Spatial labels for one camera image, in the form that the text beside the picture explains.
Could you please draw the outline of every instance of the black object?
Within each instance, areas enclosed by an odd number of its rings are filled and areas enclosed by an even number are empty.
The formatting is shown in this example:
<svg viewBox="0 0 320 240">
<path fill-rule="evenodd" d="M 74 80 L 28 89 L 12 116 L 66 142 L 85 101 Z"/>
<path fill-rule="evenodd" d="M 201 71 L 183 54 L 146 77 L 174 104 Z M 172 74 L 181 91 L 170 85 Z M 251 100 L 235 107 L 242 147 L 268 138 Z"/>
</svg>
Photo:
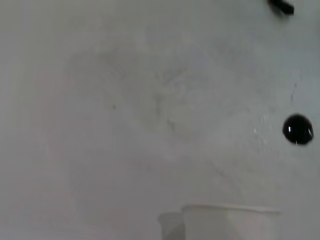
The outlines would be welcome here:
<svg viewBox="0 0 320 240">
<path fill-rule="evenodd" d="M 290 3 L 283 0 L 268 0 L 269 4 L 279 10 L 284 15 L 293 15 L 295 13 L 295 7 Z"/>
<path fill-rule="evenodd" d="M 288 117 L 283 124 L 282 132 L 289 142 L 296 145 L 306 145 L 314 138 L 311 122 L 300 114 Z"/>
</svg>

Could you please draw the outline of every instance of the wall surface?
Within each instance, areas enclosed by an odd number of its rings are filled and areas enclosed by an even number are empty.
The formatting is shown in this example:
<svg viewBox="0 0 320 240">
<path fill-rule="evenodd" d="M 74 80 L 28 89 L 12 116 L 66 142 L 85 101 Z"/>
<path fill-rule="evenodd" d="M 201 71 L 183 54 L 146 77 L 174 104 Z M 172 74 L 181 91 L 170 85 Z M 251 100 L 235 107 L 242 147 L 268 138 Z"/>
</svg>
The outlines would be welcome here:
<svg viewBox="0 0 320 240">
<path fill-rule="evenodd" d="M 294 5 L 1 0 L 0 225 L 161 240 L 159 216 L 229 203 L 318 240 L 320 3 Z"/>
</svg>

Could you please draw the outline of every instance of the white container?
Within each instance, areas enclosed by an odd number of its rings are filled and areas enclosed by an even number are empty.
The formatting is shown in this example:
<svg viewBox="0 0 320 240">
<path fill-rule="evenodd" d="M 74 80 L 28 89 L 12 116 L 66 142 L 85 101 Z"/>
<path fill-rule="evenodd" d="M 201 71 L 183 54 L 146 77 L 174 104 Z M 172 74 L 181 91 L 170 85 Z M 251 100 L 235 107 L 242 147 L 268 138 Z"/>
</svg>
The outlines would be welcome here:
<svg viewBox="0 0 320 240">
<path fill-rule="evenodd" d="M 278 240 L 280 212 L 237 205 L 182 208 L 186 240 Z"/>
</svg>

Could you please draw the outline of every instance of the black sphere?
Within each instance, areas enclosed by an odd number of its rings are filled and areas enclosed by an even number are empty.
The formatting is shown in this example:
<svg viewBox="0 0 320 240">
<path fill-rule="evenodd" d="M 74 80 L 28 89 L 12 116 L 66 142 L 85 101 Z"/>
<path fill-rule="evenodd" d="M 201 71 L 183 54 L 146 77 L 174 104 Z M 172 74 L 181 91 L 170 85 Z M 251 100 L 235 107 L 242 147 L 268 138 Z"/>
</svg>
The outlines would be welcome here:
<svg viewBox="0 0 320 240">
<path fill-rule="evenodd" d="M 289 142 L 306 145 L 314 138 L 311 122 L 303 115 L 294 114 L 285 120 L 282 132 Z"/>
</svg>

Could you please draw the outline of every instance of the cup rim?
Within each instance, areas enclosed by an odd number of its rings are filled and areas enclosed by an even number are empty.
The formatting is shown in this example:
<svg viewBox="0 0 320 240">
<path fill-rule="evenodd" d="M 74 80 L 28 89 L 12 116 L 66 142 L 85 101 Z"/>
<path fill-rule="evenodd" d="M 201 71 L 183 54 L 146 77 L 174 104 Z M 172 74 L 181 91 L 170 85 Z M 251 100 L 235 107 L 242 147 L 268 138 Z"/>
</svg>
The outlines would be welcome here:
<svg viewBox="0 0 320 240">
<path fill-rule="evenodd" d="M 256 213 L 266 213 L 266 214 L 281 214 L 281 211 L 271 207 L 263 207 L 263 206 L 246 206 L 246 205 L 236 205 L 236 204 L 213 204 L 213 205 L 205 205 L 205 204 L 188 204 L 184 205 L 181 208 L 181 211 L 185 213 L 189 210 L 194 209 L 208 209 L 208 210 L 237 210 L 237 211 L 246 211 L 246 212 L 256 212 Z"/>
</svg>

